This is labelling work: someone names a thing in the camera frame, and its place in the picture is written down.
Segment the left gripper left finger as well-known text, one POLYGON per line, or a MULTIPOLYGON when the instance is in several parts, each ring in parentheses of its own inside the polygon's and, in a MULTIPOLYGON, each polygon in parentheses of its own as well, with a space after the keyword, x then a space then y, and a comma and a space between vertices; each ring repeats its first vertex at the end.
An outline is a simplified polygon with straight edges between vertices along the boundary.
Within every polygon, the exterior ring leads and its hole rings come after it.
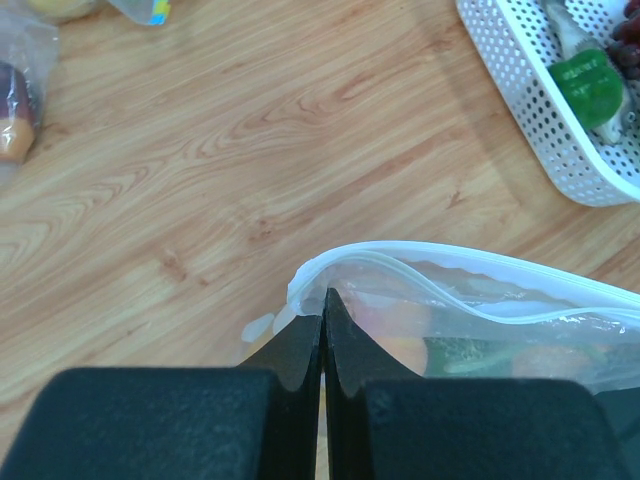
POLYGON ((232 368, 73 368, 38 394, 5 479, 310 479, 320 317, 232 368))

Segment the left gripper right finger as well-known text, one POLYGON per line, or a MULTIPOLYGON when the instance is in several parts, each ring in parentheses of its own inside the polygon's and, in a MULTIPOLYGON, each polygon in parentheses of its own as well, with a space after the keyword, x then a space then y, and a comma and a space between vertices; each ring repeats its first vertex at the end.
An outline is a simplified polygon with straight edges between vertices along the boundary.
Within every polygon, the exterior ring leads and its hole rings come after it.
POLYGON ((421 377, 329 290, 323 313, 334 479, 627 479, 605 413, 566 380, 421 377))

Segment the polka dot zip bag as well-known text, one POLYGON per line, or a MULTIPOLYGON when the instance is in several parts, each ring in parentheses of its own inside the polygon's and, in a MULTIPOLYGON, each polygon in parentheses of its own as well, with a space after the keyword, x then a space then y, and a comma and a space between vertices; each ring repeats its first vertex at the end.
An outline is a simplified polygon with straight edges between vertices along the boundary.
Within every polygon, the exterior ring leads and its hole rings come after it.
POLYGON ((636 293, 529 261, 466 247, 370 241, 301 265, 284 307, 248 323, 254 352, 297 316, 351 301, 431 309, 425 377, 572 380, 595 393, 639 384, 636 293))

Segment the green bell pepper toy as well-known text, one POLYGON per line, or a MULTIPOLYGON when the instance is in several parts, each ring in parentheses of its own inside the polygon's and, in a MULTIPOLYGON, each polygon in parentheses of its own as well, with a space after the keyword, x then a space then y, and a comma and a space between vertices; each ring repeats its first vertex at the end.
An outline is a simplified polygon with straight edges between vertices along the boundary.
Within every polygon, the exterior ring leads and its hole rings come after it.
POLYGON ((622 105, 623 81, 600 49, 583 50, 548 70, 585 129, 604 125, 622 105))

